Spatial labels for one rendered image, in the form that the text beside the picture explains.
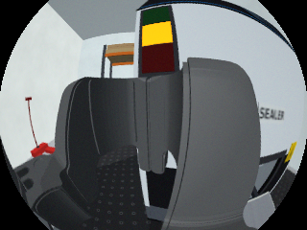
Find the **black perforated breadboard table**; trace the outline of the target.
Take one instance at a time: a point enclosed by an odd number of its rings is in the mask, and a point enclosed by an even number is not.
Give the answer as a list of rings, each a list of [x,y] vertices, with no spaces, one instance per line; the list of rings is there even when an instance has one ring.
[[[161,230],[163,222],[147,217],[136,146],[128,145],[103,155],[96,174],[99,192],[87,206],[93,218],[85,220],[77,230]],[[275,210],[295,176],[287,169],[271,191]]]

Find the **grey foil seal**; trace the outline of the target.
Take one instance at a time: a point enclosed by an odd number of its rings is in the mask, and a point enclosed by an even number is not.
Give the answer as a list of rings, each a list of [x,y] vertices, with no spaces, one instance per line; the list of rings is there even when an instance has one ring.
[[[271,196],[266,194],[247,203],[243,218],[248,227],[259,229],[274,211]]]

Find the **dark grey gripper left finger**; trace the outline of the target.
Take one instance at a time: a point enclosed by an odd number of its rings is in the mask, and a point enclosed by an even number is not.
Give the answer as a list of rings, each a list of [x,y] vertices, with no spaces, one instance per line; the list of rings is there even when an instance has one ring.
[[[64,89],[56,123],[55,151],[14,171],[29,207],[54,230],[77,230],[99,192],[97,164],[106,153],[134,145],[139,168],[151,164],[150,79],[84,77]]]

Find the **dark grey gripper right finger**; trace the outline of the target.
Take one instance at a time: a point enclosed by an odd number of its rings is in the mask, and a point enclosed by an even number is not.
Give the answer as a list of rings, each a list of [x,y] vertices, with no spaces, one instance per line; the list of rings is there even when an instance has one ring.
[[[168,151],[177,164],[161,230],[258,230],[243,218],[261,154],[246,71],[231,61],[188,57],[180,71],[152,77],[149,89],[152,171],[164,173]]]

